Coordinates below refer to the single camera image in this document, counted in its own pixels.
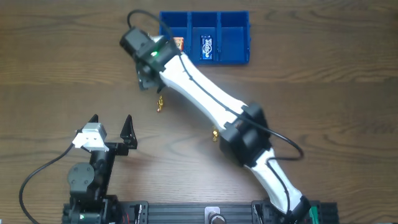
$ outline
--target black cable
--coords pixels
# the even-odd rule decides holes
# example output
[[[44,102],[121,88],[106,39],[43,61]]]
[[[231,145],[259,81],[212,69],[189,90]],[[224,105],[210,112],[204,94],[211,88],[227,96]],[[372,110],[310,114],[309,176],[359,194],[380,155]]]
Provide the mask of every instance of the black cable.
[[[166,25],[166,23],[164,23],[163,21],[161,21],[157,16],[153,15],[150,12],[147,12],[145,10],[142,9],[136,9],[131,11],[128,15],[127,15],[127,24],[129,26],[129,28],[131,28],[131,23],[130,23],[130,17],[135,14],[135,13],[141,13],[141,14],[145,14],[151,18],[153,18],[155,21],[157,21],[163,29],[165,29],[166,33],[169,35],[170,39],[172,40],[174,38],[173,32],[171,31],[170,27],[168,25]],[[276,178],[279,180],[279,182],[282,184],[285,193],[286,193],[286,197],[287,197],[287,212],[289,212],[290,210],[290,197],[289,197],[289,192],[287,190],[286,185],[284,184],[284,182],[282,181],[282,179],[279,177],[279,175],[277,174],[277,172],[274,170],[274,168],[272,168],[272,166],[270,165],[269,161],[270,160],[275,160],[275,161],[299,161],[301,159],[304,158],[304,152],[303,149],[296,144],[295,142],[293,142],[292,140],[290,140],[289,138],[269,129],[264,127],[261,124],[258,124],[250,119],[245,118],[244,116],[242,116],[241,114],[238,114],[237,112],[231,110],[230,108],[228,108],[226,105],[224,105],[222,102],[220,102],[219,100],[217,100],[212,94],[210,94],[207,90],[205,90],[195,79],[193,79],[193,77],[189,74],[187,68],[185,67],[185,64],[181,58],[181,51],[178,49],[177,45],[175,44],[174,41],[172,41],[174,43],[175,46],[175,51],[181,61],[182,67],[184,68],[184,72],[188,75],[189,79],[191,81],[194,82],[194,84],[196,84],[202,91],[204,91],[212,100],[214,100],[215,102],[217,102],[219,105],[221,105],[226,111],[231,112],[232,114],[234,114],[238,119],[249,123],[250,125],[253,125],[254,127],[261,129],[271,135],[274,135],[282,140],[284,140],[285,142],[289,143],[291,146],[293,146],[294,148],[296,148],[298,150],[298,153],[300,154],[298,157],[270,157],[266,160],[266,164],[267,167],[272,171],[272,173],[274,173],[274,175],[276,176]]]
[[[24,200],[22,199],[22,195],[24,193],[24,188],[26,186],[26,184],[28,183],[28,181],[34,176],[36,175],[38,172],[42,171],[43,169],[45,169],[46,167],[48,167],[49,165],[53,164],[54,162],[57,162],[58,160],[60,160],[62,157],[64,157],[73,147],[73,143],[70,144],[70,146],[67,148],[67,150],[65,150],[65,152],[63,152],[61,155],[59,155],[57,158],[51,160],[50,162],[42,165],[41,167],[39,167],[37,170],[33,171],[33,173],[29,174],[29,176],[26,177],[25,181],[22,183],[21,185],[21,189],[19,190],[19,205],[21,206],[22,211],[25,213],[26,217],[32,221],[32,223],[34,224],[40,224],[38,221],[36,221],[32,215],[29,214],[29,212],[26,210],[25,205],[24,205]]]

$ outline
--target wooden table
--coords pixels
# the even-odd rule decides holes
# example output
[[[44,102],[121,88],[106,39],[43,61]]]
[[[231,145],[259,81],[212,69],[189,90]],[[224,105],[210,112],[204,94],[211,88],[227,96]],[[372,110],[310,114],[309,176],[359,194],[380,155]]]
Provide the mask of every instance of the wooden table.
[[[266,198],[253,175],[225,159],[212,124],[165,89],[139,91],[119,46],[131,9],[248,10],[247,66],[200,67],[246,103],[259,102],[271,128],[305,149],[281,162],[312,200],[338,202],[342,223],[398,221],[398,2],[395,0],[0,1],[0,219],[28,223],[22,181],[61,154],[93,114],[118,135],[128,114],[139,148],[116,159],[109,194],[149,202],[250,202]],[[137,16],[156,34],[158,24]],[[278,155],[295,151],[271,139]],[[72,150],[28,184],[24,201],[41,223],[60,223]]]

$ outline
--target robotic arm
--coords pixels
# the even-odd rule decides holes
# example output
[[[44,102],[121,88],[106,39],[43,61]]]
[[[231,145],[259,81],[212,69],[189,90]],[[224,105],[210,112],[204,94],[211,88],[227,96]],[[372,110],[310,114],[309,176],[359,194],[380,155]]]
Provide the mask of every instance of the robotic arm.
[[[163,86],[168,86],[187,97],[219,129],[221,150],[253,172],[271,203],[285,215],[285,222],[295,223],[304,217],[310,209],[307,198],[290,183],[276,160],[270,160],[269,165],[277,176],[266,165],[267,160],[275,156],[269,133],[241,119],[250,119],[267,127],[258,104],[246,105],[229,96],[207,79],[184,53],[180,53],[174,41],[163,36],[151,37],[133,27],[122,37],[120,45],[136,62],[141,89],[157,85],[160,91]]]

